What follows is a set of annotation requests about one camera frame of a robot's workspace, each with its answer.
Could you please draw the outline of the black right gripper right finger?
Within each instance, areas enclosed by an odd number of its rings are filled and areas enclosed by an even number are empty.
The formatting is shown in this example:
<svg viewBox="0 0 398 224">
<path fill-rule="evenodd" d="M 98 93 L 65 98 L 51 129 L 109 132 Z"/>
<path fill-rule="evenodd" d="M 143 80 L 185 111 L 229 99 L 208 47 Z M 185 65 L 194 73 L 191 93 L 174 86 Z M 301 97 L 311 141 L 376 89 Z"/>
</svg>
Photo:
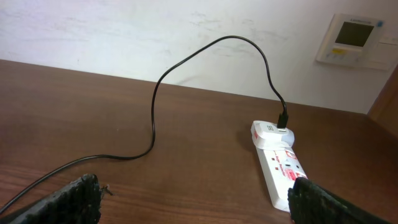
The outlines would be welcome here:
<svg viewBox="0 0 398 224">
<path fill-rule="evenodd" d="M 304 177 L 288 189 L 290 218 L 295 224 L 388 224 Z"/>
</svg>

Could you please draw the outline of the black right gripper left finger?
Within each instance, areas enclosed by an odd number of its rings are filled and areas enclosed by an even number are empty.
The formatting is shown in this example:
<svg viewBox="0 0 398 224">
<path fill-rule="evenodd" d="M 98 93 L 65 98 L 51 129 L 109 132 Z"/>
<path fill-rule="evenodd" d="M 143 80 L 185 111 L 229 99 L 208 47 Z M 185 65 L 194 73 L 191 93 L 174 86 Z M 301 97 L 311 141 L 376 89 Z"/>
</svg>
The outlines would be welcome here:
<svg viewBox="0 0 398 224">
<path fill-rule="evenodd" d="M 62 189 L 1 218 L 1 224 L 96 224 L 102 190 L 94 174 L 85 174 Z"/>
</svg>

